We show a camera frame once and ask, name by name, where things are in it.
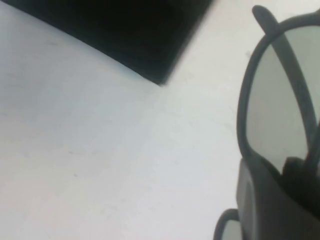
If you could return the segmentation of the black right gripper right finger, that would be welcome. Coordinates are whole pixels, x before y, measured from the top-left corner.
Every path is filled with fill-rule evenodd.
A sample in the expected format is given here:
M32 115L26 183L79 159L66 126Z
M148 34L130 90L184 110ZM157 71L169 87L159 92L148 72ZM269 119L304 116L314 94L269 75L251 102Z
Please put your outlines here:
M305 167L305 161L299 157L290 156L286 159L282 169L282 176L285 180L290 181L319 181L320 174L315 168L316 173Z

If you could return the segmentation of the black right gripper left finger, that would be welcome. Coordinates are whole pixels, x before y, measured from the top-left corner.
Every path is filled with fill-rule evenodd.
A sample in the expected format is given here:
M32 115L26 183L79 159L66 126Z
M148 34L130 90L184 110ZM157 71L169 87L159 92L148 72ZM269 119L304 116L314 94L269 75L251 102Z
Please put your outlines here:
M244 239L318 240L320 221L283 191L280 176L264 160L241 160L236 202Z

